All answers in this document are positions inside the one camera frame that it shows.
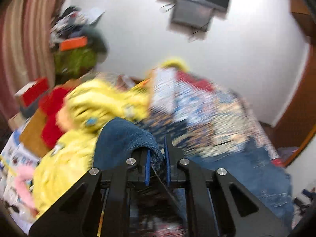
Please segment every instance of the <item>metal pivot bolt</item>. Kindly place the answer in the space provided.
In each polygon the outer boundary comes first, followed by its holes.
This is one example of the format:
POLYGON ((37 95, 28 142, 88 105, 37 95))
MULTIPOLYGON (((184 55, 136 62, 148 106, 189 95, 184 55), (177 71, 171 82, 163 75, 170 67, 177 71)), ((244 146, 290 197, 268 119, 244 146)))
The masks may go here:
POLYGON ((136 159, 134 158, 129 158, 126 160, 126 163, 129 165, 134 165, 136 163, 136 159))
POLYGON ((180 159, 180 164, 182 164, 182 165, 186 166, 189 163, 190 163, 190 161, 188 159, 180 159))
POLYGON ((217 173, 218 173, 219 175, 226 175, 226 174, 227 174, 227 170, 224 169, 224 168, 219 168, 219 169, 217 170, 217 173))
POLYGON ((96 167, 93 167, 89 170, 90 175, 97 175, 99 170, 96 167))

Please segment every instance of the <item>curtain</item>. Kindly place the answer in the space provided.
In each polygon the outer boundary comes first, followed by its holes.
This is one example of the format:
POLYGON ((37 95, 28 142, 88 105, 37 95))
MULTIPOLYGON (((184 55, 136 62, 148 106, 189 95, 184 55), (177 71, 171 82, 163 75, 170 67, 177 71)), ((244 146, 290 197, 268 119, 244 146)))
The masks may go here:
POLYGON ((50 28, 65 0, 4 0, 0 6, 0 111, 18 111, 14 94, 38 77, 55 83, 50 28))

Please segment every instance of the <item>red cloth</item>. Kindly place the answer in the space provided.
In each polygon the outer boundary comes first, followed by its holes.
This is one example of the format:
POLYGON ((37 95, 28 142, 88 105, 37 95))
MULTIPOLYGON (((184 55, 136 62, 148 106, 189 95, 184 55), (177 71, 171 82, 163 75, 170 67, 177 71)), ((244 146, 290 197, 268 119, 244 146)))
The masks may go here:
POLYGON ((63 106, 64 97, 71 90, 72 88, 56 87, 39 102, 39 107, 48 116, 41 137, 50 149, 54 148, 58 139, 65 133, 56 125, 56 114, 63 106))

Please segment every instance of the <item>blue fabric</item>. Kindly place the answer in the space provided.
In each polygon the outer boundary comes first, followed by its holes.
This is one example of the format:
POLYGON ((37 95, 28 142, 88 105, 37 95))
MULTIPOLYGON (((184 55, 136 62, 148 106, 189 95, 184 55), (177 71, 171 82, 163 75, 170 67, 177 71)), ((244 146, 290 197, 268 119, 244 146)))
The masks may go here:
POLYGON ((206 169, 227 169, 290 229, 294 213, 290 175, 273 165, 266 149, 257 148, 253 138, 241 152, 188 158, 206 169))
POLYGON ((151 150, 151 166, 158 173, 164 166, 164 157, 153 135, 125 119, 114 118, 103 127, 98 137, 93 167, 113 169, 141 147, 151 150))

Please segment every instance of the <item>orange box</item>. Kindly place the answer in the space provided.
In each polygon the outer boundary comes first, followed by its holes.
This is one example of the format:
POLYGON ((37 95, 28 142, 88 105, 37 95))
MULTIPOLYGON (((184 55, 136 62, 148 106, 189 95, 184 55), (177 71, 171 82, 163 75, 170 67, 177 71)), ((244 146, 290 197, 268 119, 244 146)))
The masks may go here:
POLYGON ((88 43, 87 37, 69 38, 59 44, 60 51, 71 50, 79 47, 85 47, 88 43))

